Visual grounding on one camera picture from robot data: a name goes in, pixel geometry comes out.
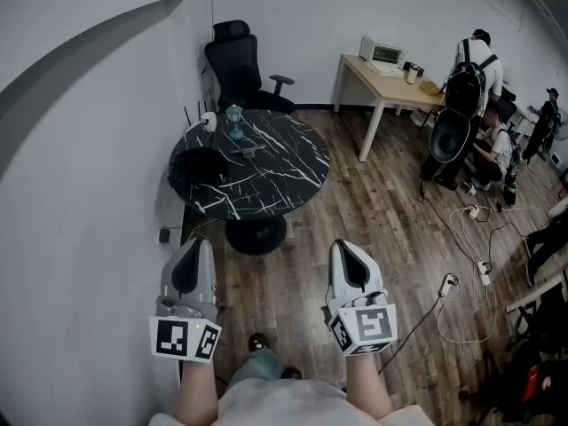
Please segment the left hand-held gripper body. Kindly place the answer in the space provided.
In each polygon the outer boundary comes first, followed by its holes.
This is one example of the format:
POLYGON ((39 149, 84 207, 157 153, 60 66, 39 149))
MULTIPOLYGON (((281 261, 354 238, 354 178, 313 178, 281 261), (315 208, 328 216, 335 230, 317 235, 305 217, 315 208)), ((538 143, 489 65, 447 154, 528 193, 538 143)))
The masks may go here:
POLYGON ((149 318, 150 349, 154 356, 211 363, 222 328, 217 324, 222 304, 216 289, 211 295, 174 296, 156 299, 154 316, 149 318))

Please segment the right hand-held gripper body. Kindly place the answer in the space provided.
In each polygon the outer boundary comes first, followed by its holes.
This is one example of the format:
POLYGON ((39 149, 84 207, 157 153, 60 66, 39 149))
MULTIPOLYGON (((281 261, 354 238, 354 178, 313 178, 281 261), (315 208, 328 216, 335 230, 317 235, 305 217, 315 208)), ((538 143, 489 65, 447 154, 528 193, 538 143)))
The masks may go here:
POLYGON ((396 306, 385 289, 366 296, 333 298, 327 326, 344 357, 382 351, 398 340, 396 306))

